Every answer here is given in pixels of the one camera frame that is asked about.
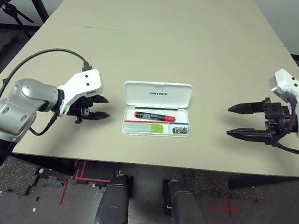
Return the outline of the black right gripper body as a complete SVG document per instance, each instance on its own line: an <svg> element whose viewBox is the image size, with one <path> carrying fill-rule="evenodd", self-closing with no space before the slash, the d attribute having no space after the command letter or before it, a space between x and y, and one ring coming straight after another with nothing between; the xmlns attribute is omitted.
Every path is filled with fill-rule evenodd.
<svg viewBox="0 0 299 224"><path fill-rule="evenodd" d="M297 101L289 101L290 108L282 106L281 103L271 102L269 97L262 101L264 116L266 118L265 132L268 136L265 137L266 145L275 145L285 135L297 132L298 119L296 115Z"/></svg>

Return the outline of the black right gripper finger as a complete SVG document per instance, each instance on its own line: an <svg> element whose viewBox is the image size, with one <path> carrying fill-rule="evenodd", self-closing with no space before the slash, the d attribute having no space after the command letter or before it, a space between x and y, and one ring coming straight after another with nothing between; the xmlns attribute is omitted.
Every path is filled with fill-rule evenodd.
<svg viewBox="0 0 299 224"><path fill-rule="evenodd" d="M264 108L262 102L239 103L228 108L228 111L235 113L253 114L263 112Z"/></svg>
<svg viewBox="0 0 299 224"><path fill-rule="evenodd" d="M271 133L268 130L257 130L253 128L236 128L226 133L236 139L243 141L271 143Z"/></svg>

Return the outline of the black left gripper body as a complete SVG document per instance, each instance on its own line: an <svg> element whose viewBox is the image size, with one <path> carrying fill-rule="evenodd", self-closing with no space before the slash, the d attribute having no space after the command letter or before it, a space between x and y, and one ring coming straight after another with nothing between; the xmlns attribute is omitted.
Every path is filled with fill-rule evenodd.
<svg viewBox="0 0 299 224"><path fill-rule="evenodd" d="M83 119L91 119L91 112L89 110L91 106L93 106L92 98L83 96L69 107L67 115L73 115L75 117L75 123L80 124Z"/></svg>

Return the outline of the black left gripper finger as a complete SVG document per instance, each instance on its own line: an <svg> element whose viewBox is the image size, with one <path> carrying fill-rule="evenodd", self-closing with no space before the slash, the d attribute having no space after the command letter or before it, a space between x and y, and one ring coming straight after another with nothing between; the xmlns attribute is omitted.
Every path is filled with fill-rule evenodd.
<svg viewBox="0 0 299 224"><path fill-rule="evenodd" d="M93 97L93 103L108 103L108 100L103 96L95 95Z"/></svg>
<svg viewBox="0 0 299 224"><path fill-rule="evenodd" d="M102 119L106 119L109 118L111 115L106 113L106 112L91 112L89 113L89 119L92 120L102 120Z"/></svg>

